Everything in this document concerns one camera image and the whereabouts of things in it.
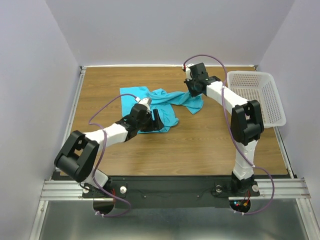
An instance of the screw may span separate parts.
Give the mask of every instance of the screw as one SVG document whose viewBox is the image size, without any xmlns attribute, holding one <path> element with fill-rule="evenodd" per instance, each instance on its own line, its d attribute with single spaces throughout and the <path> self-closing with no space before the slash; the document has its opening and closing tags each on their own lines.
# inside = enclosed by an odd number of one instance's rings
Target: screw
<svg viewBox="0 0 320 240">
<path fill-rule="evenodd" d="M 220 185 L 215 186 L 215 191 L 216 191 L 218 194 L 221 193 L 221 192 L 222 192 L 222 186 L 220 186 Z"/>
<path fill-rule="evenodd" d="M 259 187 L 258 187 L 258 185 L 252 185 L 252 190 L 254 191 L 254 192 L 259 192 Z"/>
<path fill-rule="evenodd" d="M 82 189 L 82 192 L 83 192 L 84 194 L 87 194 L 87 193 L 89 192 L 89 190 L 88 190 L 88 189 Z"/>
<path fill-rule="evenodd" d="M 120 193 L 125 194 L 127 192 L 127 188 L 125 186 L 120 187 Z"/>
</svg>

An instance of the blue cloth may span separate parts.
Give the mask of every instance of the blue cloth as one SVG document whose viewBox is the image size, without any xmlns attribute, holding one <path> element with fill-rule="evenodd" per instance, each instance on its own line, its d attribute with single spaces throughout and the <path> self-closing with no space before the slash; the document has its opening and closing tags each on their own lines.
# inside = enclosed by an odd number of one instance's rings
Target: blue cloth
<svg viewBox="0 0 320 240">
<path fill-rule="evenodd" d="M 186 106 L 192 114 L 197 113 L 204 105 L 201 95 L 191 97 L 189 92 L 182 91 L 167 93 L 161 88 L 150 92 L 146 86 L 120 88 L 120 94 L 133 94 L 140 99 L 147 97 L 152 99 L 150 110 L 158 109 L 160 119 L 164 124 L 164 128 L 161 130 L 153 131 L 157 133 L 166 133 L 169 131 L 170 127 L 177 125 L 179 122 L 171 104 Z M 137 102 L 132 96 L 122 96 L 122 116 L 128 115 L 131 108 L 136 103 Z"/>
</svg>

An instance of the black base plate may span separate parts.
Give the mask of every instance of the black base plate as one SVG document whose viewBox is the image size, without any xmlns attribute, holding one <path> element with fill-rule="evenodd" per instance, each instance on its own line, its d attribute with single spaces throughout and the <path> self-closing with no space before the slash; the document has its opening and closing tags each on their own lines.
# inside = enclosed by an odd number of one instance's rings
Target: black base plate
<svg viewBox="0 0 320 240">
<path fill-rule="evenodd" d="M 230 189 L 231 176 L 112 176 L 111 188 L 117 197 L 126 199 L 133 209 L 154 208 L 229 208 L 228 197 L 244 197 L 245 192 L 234 194 Z M 216 186 L 222 187 L 222 192 L 216 192 Z M 125 186 L 127 192 L 120 193 L 120 187 Z M 259 192 L 249 188 L 252 197 Z M 105 197 L 95 189 L 84 198 Z M 116 209 L 126 209 L 128 206 L 115 201 Z"/>
</svg>

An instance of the black bracket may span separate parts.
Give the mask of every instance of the black bracket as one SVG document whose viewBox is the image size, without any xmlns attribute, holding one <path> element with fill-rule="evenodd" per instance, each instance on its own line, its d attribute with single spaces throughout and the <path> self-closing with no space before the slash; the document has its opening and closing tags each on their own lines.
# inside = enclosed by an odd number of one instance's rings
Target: black bracket
<svg viewBox="0 0 320 240">
<path fill-rule="evenodd" d="M 220 79 L 216 76 L 209 76 L 203 62 L 195 64 L 189 67 L 192 79 L 185 80 L 190 94 L 192 97 L 196 97 L 200 94 L 207 95 L 207 86 Z"/>
<path fill-rule="evenodd" d="M 84 181 L 94 166 L 99 144 L 79 131 L 73 131 L 54 160 L 54 165 L 78 183 Z"/>
<path fill-rule="evenodd" d="M 231 173 L 230 187 L 232 193 L 245 193 L 246 191 L 251 190 L 253 185 L 258 185 L 254 175 L 247 179 L 239 180 L 233 172 Z"/>
<path fill-rule="evenodd" d="M 158 110 L 154 109 L 152 112 L 154 119 L 151 111 L 149 111 L 145 105 L 136 103 L 131 108 L 130 114 L 115 122 L 116 124 L 123 126 L 128 131 L 125 139 L 126 141 L 135 137 L 138 131 L 152 132 L 160 130 L 164 127 Z"/>
<path fill-rule="evenodd" d="M 265 129 L 260 103 L 252 100 L 244 105 L 236 105 L 232 109 L 230 128 L 234 140 L 245 146 L 253 140 L 260 139 Z"/>
</svg>

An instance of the wire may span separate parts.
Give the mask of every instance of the wire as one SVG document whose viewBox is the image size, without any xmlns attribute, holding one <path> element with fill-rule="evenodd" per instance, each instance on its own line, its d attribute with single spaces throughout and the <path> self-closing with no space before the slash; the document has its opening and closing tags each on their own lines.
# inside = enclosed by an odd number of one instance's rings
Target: wire
<svg viewBox="0 0 320 240">
<path fill-rule="evenodd" d="M 249 193 L 249 190 L 245 192 L 245 194 L 244 194 L 244 199 L 243 199 L 241 202 L 244 202 L 244 201 L 246 200 L 247 193 Z"/>
<path fill-rule="evenodd" d="M 112 189 L 112 194 L 113 194 L 113 195 L 116 195 L 116 191 L 115 191 L 114 188 Z"/>
<path fill-rule="evenodd" d="M 81 184 L 81 182 L 79 183 L 79 186 L 80 186 L 82 189 L 85 189 L 85 190 L 90 191 L 90 188 L 89 188 L 88 186 L 83 186 L 83 185 Z"/>
<path fill-rule="evenodd" d="M 248 191 L 248 193 L 249 193 L 249 197 L 248 197 L 248 200 L 245 202 L 246 204 L 248 204 L 249 203 L 249 201 L 250 201 L 250 192 Z"/>
<path fill-rule="evenodd" d="M 119 201 L 121 201 L 121 202 L 123 202 L 123 203 L 125 203 L 125 204 L 128 205 L 128 209 L 127 209 L 127 210 L 125 210 L 125 211 L 123 211 L 123 212 L 121 212 L 121 213 L 118 213 L 118 214 L 114 214 L 114 215 L 104 215 L 103 213 L 100 213 L 99 211 L 96 211 L 96 212 L 95 212 L 96 215 L 102 216 L 103 218 L 119 217 L 119 216 L 122 216 L 122 215 L 128 213 L 128 212 L 131 210 L 131 203 L 130 203 L 129 201 L 121 198 L 121 197 L 118 197 L 118 196 L 116 196 L 116 195 L 114 195 L 114 194 L 106 191 L 102 186 L 100 186 L 100 184 L 99 184 L 99 183 L 97 182 L 97 180 L 96 180 L 96 171 L 97 171 L 97 169 L 98 169 L 98 167 L 99 167 L 99 165 L 100 165 L 100 163 L 101 163 L 101 160 L 102 160 L 102 158 L 103 158 L 103 156 L 104 156 L 104 154 L 105 154 L 105 150 L 106 150 L 106 145 L 107 145 L 107 132 L 104 130 L 104 127 L 101 126 L 99 123 L 94 123 L 94 122 L 91 122 L 91 121 L 92 121 L 103 109 L 105 109 L 106 107 L 108 107 L 109 104 L 111 104 L 111 103 L 114 102 L 116 99 L 118 99 L 118 98 L 120 98 L 120 97 L 123 97 L 123 96 L 132 96 L 132 97 L 136 98 L 135 95 L 130 94 L 130 93 L 120 94 L 119 96 L 115 97 L 115 98 L 112 99 L 110 102 L 108 102 L 106 105 L 104 105 L 99 111 L 97 111 L 97 112 L 90 118 L 90 120 L 89 120 L 89 122 L 88 122 L 89 125 L 95 125 L 95 126 L 99 127 L 99 128 L 102 130 L 103 136 L 104 136 L 104 138 L 103 138 L 103 147 L 102 147 L 101 155 L 100 155 L 99 160 L 98 160 L 97 164 L 95 165 L 94 170 L 93 170 L 93 172 L 92 172 L 93 182 L 97 185 L 97 187 L 98 187 L 103 193 L 105 193 L 105 194 L 107 194 L 108 196 L 110 196 L 111 198 L 113 198 L 114 201 L 119 200 Z"/>
<path fill-rule="evenodd" d="M 264 211 L 266 208 L 268 208 L 271 204 L 271 202 L 273 201 L 274 199 L 274 196 L 275 196 L 275 182 L 271 176 L 271 174 L 266 170 L 264 169 L 263 167 L 259 167 L 259 166 L 255 166 L 252 162 L 250 162 L 247 157 L 244 155 L 243 152 L 241 152 L 241 150 L 239 149 L 239 147 L 237 146 L 237 143 L 236 143 L 236 140 L 234 139 L 234 136 L 232 135 L 232 132 L 231 132 L 231 128 L 230 128 L 230 123 L 229 123 L 229 119 L 228 119 L 228 114 L 227 114 L 227 110 L 226 110 L 226 103 L 225 103 L 225 88 L 226 88 L 226 83 L 227 83 L 227 69 L 225 67 L 225 65 L 219 60 L 217 59 L 216 57 L 214 56 L 211 56 L 211 55 L 208 55 L 208 54 L 198 54 L 198 55 L 194 55 L 192 57 L 189 57 L 187 60 L 184 61 L 183 63 L 183 68 L 186 69 L 186 63 L 191 60 L 191 59 L 194 59 L 196 57 L 208 57 L 208 58 L 211 58 L 211 59 L 214 59 L 216 60 L 223 68 L 223 71 L 224 71 L 224 81 L 222 82 L 222 90 L 221 90 L 221 101 L 222 101 L 222 108 L 223 108 L 223 113 L 224 113 L 224 118 L 225 118 L 225 121 L 226 121 L 226 125 L 227 125 L 227 128 L 228 128 L 228 131 L 229 131 L 229 135 L 231 137 L 231 140 L 232 140 L 232 143 L 233 145 L 235 146 L 236 150 L 240 153 L 240 155 L 243 157 L 243 159 L 249 164 L 249 166 L 255 168 L 255 169 L 260 169 L 262 171 L 264 171 L 268 177 L 270 178 L 271 180 L 271 184 L 272 184 L 272 194 L 271 194 L 271 197 L 270 197 L 270 200 L 268 201 L 268 203 L 262 207 L 261 209 L 257 210 L 257 211 L 253 211 L 253 212 L 247 212 L 247 213 L 244 213 L 242 212 L 243 215 L 253 215 L 253 214 L 257 214 L 257 213 L 260 213 L 262 211 Z"/>
</svg>

